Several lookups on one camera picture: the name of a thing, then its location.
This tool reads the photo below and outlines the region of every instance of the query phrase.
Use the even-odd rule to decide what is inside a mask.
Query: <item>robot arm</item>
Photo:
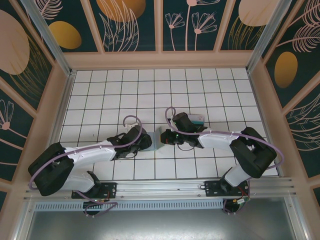
[[[201,133],[204,130],[206,132],[211,131],[211,129],[205,126],[193,124],[184,112],[174,116],[172,122],[179,131],[186,133]],[[264,140],[263,137],[251,127],[246,127],[243,131],[236,133],[242,133]],[[185,135],[167,129],[161,135],[161,142],[169,145],[180,145],[187,142],[191,147],[219,148],[233,152],[239,164],[229,169],[221,178],[220,187],[225,192],[229,192],[232,188],[237,187],[243,181],[250,178],[260,178],[277,156],[277,153],[271,147],[249,138],[234,136],[233,134],[208,133]]]
[[[59,142],[49,146],[28,168],[31,176],[50,159],[68,152],[83,149],[81,152],[61,157],[45,167],[34,179],[42,196],[54,194],[58,190],[78,190],[94,198],[99,191],[100,181],[91,171],[84,172],[83,166],[101,161],[113,161],[125,158],[128,154],[147,149],[152,145],[151,137],[142,129],[139,139],[127,146],[102,148],[95,146],[122,146],[132,142],[139,134],[140,126],[132,127],[128,133],[121,133],[107,140],[84,147],[62,147]]]

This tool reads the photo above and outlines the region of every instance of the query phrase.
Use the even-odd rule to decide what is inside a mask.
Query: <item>metal base plate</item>
[[[219,180],[205,181],[204,182],[205,195],[207,197],[230,197],[230,196],[241,197],[242,192],[238,187],[240,187],[246,194],[249,194],[249,187],[248,187],[247,181],[243,181],[242,183],[240,183],[238,187],[231,188],[229,193],[226,193],[220,187],[218,187],[219,184],[220,184]]]
[[[99,192],[92,197],[93,199],[106,199],[108,197],[109,192],[109,199],[115,199],[117,193],[117,183],[116,182],[102,182]],[[72,199],[83,199],[78,193],[72,191],[71,194]]]

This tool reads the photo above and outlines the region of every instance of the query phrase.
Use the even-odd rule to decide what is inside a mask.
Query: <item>white tile floor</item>
[[[178,113],[204,115],[205,126],[214,130],[242,131],[248,126],[266,137],[244,68],[94,70],[76,74],[60,142],[66,147],[101,142],[124,132],[121,123],[127,115],[137,115],[148,132],[166,129],[169,106]],[[236,163],[231,152],[221,149],[181,151],[166,145],[84,170],[93,170],[100,180],[211,178],[221,177]],[[278,173],[271,169],[264,175]]]

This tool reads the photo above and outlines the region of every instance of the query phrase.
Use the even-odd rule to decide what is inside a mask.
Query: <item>flower illustration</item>
[[[195,41],[194,41],[194,50],[197,50],[197,38],[198,34],[205,34],[214,32],[217,30],[217,25],[214,25],[216,22],[214,13],[204,13],[199,19],[199,13],[192,14],[192,25],[195,33]]]
[[[173,51],[175,51],[176,49],[175,49],[175,44],[174,44],[174,38],[172,36],[172,29],[183,27],[185,25],[185,22],[182,21],[183,18],[181,16],[181,13],[179,13],[179,14],[174,13],[174,14],[172,14],[172,16],[170,13],[167,13],[165,15],[165,20],[170,28],[172,47],[173,47]]]
[[[210,5],[210,4],[216,4],[220,2],[220,0],[186,0],[186,3],[190,6],[190,7],[194,7],[197,5]]]
[[[14,114],[15,105],[8,101],[7,107],[3,99],[0,100],[0,129],[8,130],[10,128],[10,121]]]

